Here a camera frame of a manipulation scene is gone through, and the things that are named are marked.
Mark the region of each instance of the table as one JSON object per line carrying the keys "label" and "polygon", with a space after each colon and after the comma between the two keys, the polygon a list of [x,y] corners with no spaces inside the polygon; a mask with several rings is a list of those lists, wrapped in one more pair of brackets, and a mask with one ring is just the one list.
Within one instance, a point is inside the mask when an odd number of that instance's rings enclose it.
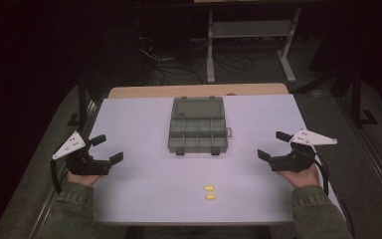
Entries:
{"label": "table", "polygon": [[[173,94],[176,88],[181,91]],[[91,155],[108,159],[123,151],[124,160],[95,186],[95,221],[122,225],[292,221],[291,186],[257,157],[258,148],[272,155],[289,153],[290,146],[275,139],[275,132],[294,133],[304,127],[293,96],[278,91],[284,89],[281,84],[157,87],[153,90],[159,94],[151,91],[146,97],[144,92],[151,89],[114,89],[101,105],[91,137],[105,134],[107,141],[91,148]],[[254,89],[267,94],[273,89],[275,95],[257,95]],[[134,92],[139,98],[119,95]],[[237,96],[220,95],[225,93]],[[169,153],[173,97],[184,95],[223,96],[227,126],[233,132],[226,153]],[[205,191],[207,185],[214,191]],[[207,200],[207,194],[216,199]]]}

